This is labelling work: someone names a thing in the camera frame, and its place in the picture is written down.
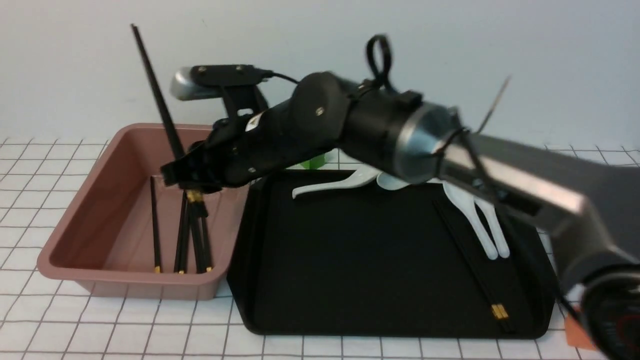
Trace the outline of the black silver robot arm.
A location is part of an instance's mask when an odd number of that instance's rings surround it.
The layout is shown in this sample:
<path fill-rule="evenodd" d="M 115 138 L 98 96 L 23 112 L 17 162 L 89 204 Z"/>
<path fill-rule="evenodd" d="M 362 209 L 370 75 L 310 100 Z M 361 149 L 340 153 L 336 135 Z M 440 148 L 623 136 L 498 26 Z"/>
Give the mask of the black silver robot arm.
<path fill-rule="evenodd" d="M 577 319 L 611 360 L 639 358 L 639 169 L 549 152 L 464 129 L 454 107 L 370 80 L 311 73 L 250 120 L 218 120 L 161 167 L 166 185 L 237 188 L 338 148 L 410 184 L 432 178 L 550 237 L 563 294 L 584 287 Z"/>

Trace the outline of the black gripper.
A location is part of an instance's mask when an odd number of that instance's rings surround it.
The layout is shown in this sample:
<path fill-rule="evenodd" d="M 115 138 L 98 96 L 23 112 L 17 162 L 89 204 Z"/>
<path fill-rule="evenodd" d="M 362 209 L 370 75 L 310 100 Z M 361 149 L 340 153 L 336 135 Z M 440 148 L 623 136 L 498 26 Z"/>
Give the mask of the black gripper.
<path fill-rule="evenodd" d="M 250 130 L 250 118 L 226 125 L 219 120 L 188 160 L 160 167 L 163 183 L 208 195 L 310 160 L 310 118 L 310 99 L 292 97 L 261 112 Z"/>

